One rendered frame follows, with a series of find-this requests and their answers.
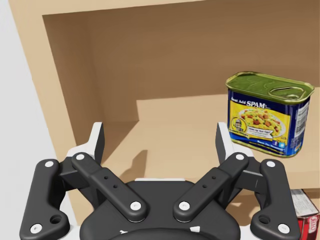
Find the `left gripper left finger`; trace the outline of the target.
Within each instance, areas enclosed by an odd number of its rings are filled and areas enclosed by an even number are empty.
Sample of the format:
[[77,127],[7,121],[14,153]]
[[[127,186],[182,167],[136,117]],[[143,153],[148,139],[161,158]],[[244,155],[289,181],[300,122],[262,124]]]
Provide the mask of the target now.
[[148,215],[147,203],[101,166],[105,147],[102,122],[95,122],[86,143],[71,148],[62,162],[37,163],[20,226],[20,237],[65,237],[71,225],[60,210],[70,190],[78,189],[95,209],[109,201],[128,221],[139,223]]

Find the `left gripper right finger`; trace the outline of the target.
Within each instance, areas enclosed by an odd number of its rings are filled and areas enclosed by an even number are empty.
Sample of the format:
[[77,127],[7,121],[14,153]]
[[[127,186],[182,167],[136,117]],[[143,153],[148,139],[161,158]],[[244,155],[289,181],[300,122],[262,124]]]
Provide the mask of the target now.
[[300,227],[285,166],[279,160],[258,162],[252,151],[232,142],[224,122],[218,122],[215,147],[219,166],[209,170],[173,205],[173,216],[188,223],[212,201],[226,208],[242,190],[254,192],[260,210],[250,222],[255,237],[300,237]]

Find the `green and blue rectangular can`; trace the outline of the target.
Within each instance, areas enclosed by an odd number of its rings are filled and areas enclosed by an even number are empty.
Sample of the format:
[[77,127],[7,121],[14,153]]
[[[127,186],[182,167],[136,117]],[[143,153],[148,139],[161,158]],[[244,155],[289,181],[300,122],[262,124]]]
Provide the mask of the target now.
[[226,80],[231,140],[277,157],[302,148],[311,95],[307,82],[241,71]]

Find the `red carton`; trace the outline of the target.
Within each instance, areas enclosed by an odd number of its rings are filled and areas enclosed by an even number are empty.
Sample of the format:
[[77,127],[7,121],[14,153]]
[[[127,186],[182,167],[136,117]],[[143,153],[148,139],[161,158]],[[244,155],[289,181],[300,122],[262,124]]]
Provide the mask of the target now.
[[320,211],[303,189],[291,189],[291,196],[300,229],[299,240],[317,240]]

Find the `pale wooden shelf unit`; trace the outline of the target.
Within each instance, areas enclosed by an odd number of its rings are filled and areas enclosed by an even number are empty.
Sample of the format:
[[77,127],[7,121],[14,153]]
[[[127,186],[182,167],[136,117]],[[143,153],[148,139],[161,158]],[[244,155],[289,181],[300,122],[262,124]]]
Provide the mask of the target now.
[[218,164],[226,80],[254,71],[312,84],[290,187],[320,190],[320,0],[9,0],[56,158],[103,122],[123,181],[195,182]]

